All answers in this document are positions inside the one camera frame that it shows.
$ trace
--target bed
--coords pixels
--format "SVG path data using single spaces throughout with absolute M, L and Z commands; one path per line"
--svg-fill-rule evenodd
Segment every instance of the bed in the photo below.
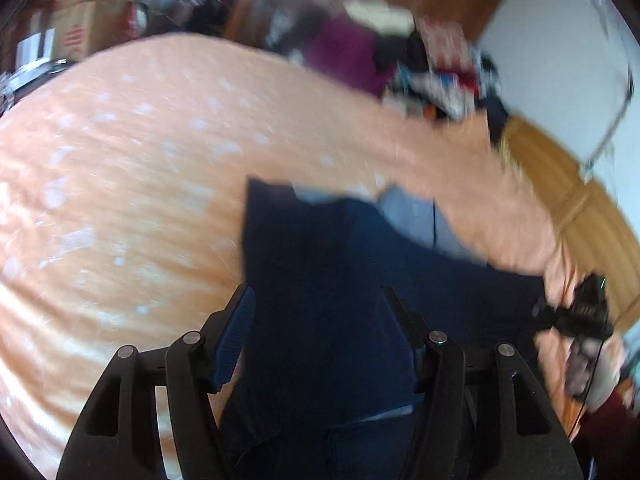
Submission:
M 201 36 L 100 53 L 0 120 L 0 413 L 47 478 L 116 349 L 199 328 L 241 282 L 247 175 L 365 197 L 398 183 L 436 199 L 495 267 L 543 274 L 549 301 L 570 301 L 580 279 L 548 209 L 489 146 L 482 115 L 443 128 L 402 119 L 280 58 Z M 567 342 L 549 332 L 538 344 L 569 425 Z

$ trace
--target purple cloth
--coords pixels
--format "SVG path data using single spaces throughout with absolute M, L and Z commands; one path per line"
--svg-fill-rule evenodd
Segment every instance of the purple cloth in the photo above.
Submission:
M 305 64 L 346 85 L 382 94 L 396 67 L 377 72 L 373 61 L 378 35 L 346 14 L 326 22 L 304 51 Z

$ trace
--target gray cloth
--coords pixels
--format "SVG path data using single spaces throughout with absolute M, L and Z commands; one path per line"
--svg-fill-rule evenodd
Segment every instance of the gray cloth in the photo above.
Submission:
M 298 199 L 308 204 L 325 204 L 340 198 L 317 189 L 295 187 L 295 191 Z M 366 198 L 357 198 L 368 202 Z M 485 259 L 458 240 L 433 200 L 410 196 L 401 187 L 392 186 L 380 195 L 377 206 L 391 227 L 412 242 L 450 258 L 486 265 Z

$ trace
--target white cloth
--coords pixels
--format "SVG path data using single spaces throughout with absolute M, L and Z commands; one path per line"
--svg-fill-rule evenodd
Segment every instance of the white cloth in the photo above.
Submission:
M 415 28 L 414 16 L 404 7 L 391 7 L 385 0 L 348 0 L 349 17 L 381 36 L 409 36 Z

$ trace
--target metal screw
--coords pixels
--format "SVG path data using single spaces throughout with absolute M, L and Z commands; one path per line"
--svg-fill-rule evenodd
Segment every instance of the metal screw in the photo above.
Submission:
M 118 357 L 121 359 L 126 359 L 127 357 L 131 357 L 133 355 L 133 346 L 124 345 L 118 348 Z
M 512 357 L 516 353 L 513 346 L 507 345 L 507 343 L 502 343 L 500 346 L 498 346 L 498 352 L 500 352 L 500 354 L 504 355 L 505 357 Z
M 447 341 L 447 334 L 440 330 L 433 330 L 429 332 L 429 341 L 436 343 L 436 345 L 441 345 Z
M 187 345 L 195 345 L 198 341 L 200 341 L 200 332 L 194 330 L 193 332 L 187 332 L 184 336 L 182 336 L 182 340 L 187 343 Z

